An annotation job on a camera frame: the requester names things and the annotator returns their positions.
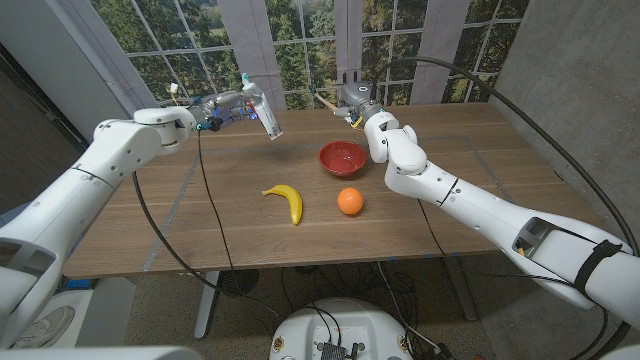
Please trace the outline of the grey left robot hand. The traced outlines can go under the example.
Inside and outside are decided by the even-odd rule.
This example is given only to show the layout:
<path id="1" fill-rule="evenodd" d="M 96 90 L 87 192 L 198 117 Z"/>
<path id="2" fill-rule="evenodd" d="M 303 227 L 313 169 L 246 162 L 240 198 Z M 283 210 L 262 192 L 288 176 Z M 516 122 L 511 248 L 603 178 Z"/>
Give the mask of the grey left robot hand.
<path id="1" fill-rule="evenodd" d="M 205 118 L 222 121 L 258 120 L 259 116 L 252 107 L 257 95 L 248 91 L 226 91 L 205 96 L 199 104 Z"/>

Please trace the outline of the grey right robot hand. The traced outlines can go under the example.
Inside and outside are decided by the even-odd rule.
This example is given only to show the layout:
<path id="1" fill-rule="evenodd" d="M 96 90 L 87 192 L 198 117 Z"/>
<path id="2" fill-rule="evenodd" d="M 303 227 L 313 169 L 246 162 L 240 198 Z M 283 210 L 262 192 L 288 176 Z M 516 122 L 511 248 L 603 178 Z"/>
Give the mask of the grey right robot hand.
<path id="1" fill-rule="evenodd" d="M 371 85 L 368 83 L 358 82 L 340 86 L 334 116 L 344 118 L 351 125 L 358 121 L 361 124 L 366 123 L 370 117 L 383 110 L 377 100 L 371 99 L 371 94 Z"/>

